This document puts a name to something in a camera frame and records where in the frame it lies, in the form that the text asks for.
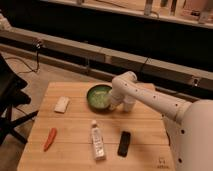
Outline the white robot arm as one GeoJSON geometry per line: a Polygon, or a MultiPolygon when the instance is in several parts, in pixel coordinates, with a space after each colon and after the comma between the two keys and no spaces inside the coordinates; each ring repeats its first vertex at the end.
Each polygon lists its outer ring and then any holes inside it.
{"type": "Polygon", "coordinates": [[[178,171],[213,171],[213,100],[189,102],[139,86],[128,71],[112,79],[110,104],[131,111],[136,100],[181,126],[178,171]]]}

